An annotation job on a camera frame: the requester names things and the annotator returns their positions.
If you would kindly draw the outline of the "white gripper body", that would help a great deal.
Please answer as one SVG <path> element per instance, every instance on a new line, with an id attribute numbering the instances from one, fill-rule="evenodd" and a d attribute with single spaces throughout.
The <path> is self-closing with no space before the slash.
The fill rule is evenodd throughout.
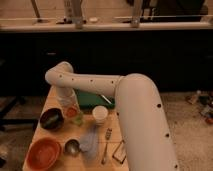
<path id="1" fill-rule="evenodd" d="M 57 87 L 57 100 L 62 107 L 79 107 L 76 93 L 73 88 Z"/>

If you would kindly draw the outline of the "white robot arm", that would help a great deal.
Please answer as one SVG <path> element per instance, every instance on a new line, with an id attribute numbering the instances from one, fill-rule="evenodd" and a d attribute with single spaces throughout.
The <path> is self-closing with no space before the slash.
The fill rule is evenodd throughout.
<path id="1" fill-rule="evenodd" d="M 45 80 L 66 96 L 71 89 L 112 97 L 129 171 L 180 171 L 161 97 L 143 74 L 76 74 L 68 62 L 45 73 Z"/>

